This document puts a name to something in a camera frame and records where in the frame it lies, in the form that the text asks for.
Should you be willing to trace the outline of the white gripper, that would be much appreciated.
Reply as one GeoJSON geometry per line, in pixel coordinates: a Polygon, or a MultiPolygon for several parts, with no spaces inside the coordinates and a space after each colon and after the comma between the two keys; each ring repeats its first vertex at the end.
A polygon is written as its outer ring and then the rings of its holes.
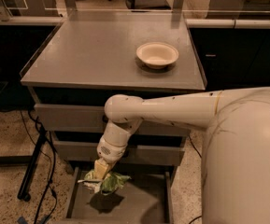
{"type": "Polygon", "coordinates": [[[99,159],[94,162],[94,178],[102,180],[123,156],[130,137],[136,132],[142,121],[133,120],[126,123],[107,123],[104,134],[97,146],[99,159]]]}

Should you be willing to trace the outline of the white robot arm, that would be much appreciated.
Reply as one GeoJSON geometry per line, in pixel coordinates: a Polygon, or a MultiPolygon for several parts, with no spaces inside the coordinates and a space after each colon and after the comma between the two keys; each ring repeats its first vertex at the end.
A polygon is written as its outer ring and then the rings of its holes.
{"type": "Polygon", "coordinates": [[[104,178],[142,121],[202,128],[203,224],[270,224],[270,87],[156,99],[114,95],[97,148],[104,178]]]}

